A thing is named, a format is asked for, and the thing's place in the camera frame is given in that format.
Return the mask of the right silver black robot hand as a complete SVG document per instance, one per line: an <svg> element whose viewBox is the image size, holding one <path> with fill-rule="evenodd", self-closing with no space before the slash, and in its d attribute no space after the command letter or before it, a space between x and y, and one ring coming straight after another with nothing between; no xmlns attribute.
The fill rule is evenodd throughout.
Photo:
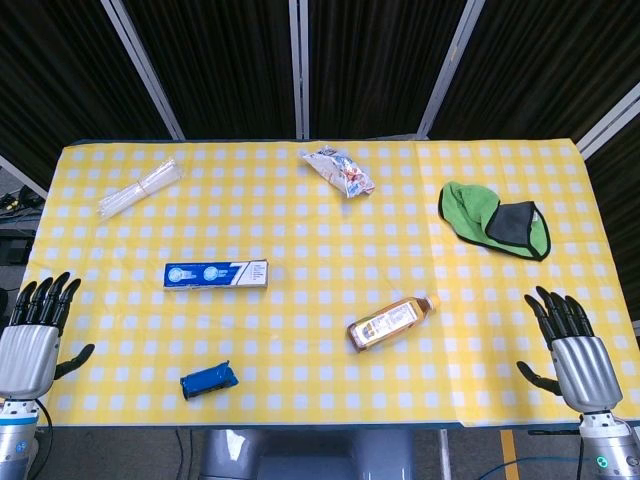
<svg viewBox="0 0 640 480"><path fill-rule="evenodd" d="M588 315L573 297L560 296L543 287L537 297L524 296L551 355L556 377L535 373L524 361L516 366L535 387L564 399L581 414L614 409L623 399L608 351L596 336Z"/></svg>

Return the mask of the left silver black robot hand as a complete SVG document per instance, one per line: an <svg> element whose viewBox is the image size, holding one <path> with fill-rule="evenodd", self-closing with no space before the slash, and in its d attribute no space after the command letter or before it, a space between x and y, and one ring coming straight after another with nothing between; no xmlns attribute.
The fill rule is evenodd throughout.
<svg viewBox="0 0 640 480"><path fill-rule="evenodd" d="M61 338L71 303L81 285L68 272L32 281L18 294L8 322L1 329L1 398L31 401L53 383L79 369L95 346L85 345L70 360L58 361Z"/></svg>

